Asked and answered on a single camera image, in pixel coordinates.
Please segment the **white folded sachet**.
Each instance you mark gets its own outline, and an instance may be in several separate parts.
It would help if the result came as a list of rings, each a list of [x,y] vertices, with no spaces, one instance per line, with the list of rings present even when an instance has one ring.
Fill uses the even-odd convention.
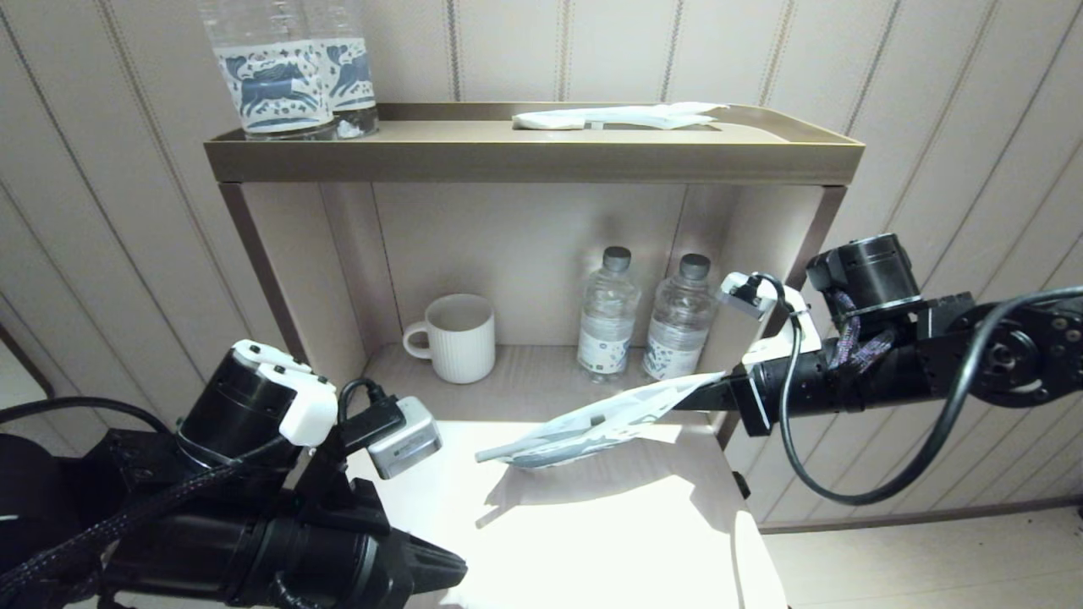
[[[564,115],[557,112],[526,112],[512,117],[516,130],[567,131],[584,130],[585,120],[579,115]]]

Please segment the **large horse-label water bottle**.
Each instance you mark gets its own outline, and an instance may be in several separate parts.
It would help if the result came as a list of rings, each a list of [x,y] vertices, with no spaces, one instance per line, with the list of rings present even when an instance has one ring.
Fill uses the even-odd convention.
[[[322,89],[340,141],[379,129],[371,59],[364,38],[362,0],[302,0],[321,59]]]
[[[332,111],[303,0],[196,0],[244,134],[325,140]]]

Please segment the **white packet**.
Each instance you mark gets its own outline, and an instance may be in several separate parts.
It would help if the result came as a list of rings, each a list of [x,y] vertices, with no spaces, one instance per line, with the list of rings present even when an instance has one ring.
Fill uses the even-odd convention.
[[[728,109],[729,104],[708,101],[678,101],[674,104],[657,104],[643,107],[599,107],[585,109],[580,121],[592,129],[606,124],[645,127],[658,130],[676,130],[706,126],[715,120],[716,111]]]

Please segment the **white ribbed mug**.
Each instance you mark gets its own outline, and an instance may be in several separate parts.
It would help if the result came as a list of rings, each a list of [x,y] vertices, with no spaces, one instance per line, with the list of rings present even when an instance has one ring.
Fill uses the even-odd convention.
[[[495,365],[495,310],[479,294],[445,294],[403,331],[402,346],[406,354],[429,361],[442,381],[478,383]]]

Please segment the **small capped water bottle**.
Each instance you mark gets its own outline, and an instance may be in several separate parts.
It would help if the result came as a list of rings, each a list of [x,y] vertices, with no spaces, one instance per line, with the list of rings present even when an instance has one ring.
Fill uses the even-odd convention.
[[[707,257],[687,254],[677,273],[655,289],[642,360],[643,373],[653,381],[689,376],[699,366],[718,307],[709,270]]]
[[[641,299],[631,260],[628,248],[606,247],[601,265],[585,281],[577,361],[595,384],[612,381],[627,370]]]

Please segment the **white pouch blue horse print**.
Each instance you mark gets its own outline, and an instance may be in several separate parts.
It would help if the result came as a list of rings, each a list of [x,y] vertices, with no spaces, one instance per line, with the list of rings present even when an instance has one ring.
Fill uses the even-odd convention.
[[[666,381],[637,387],[612,397],[603,398],[575,411],[561,414],[556,419],[539,425],[529,435],[567,431],[588,425],[591,430],[557,441],[546,446],[523,451],[498,462],[521,469],[542,469],[566,465],[575,459],[618,448],[638,438],[645,428],[657,423],[673,411],[673,406],[704,383],[727,376],[726,371],[681,376]]]

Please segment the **beige wooden shelf unit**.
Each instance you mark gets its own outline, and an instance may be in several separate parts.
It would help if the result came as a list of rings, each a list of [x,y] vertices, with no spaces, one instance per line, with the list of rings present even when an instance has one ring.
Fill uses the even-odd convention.
[[[460,552],[464,584],[410,609],[745,609],[781,597],[709,419],[557,469],[479,464],[601,392],[574,370],[579,277],[622,242],[649,275],[683,252],[803,282],[864,146],[761,107],[691,130],[530,131],[533,104],[382,105],[352,141],[206,142],[287,350],[344,381],[369,371],[432,409],[444,448],[377,480],[392,524]],[[403,331],[445,294],[495,310],[496,358],[438,378]]]

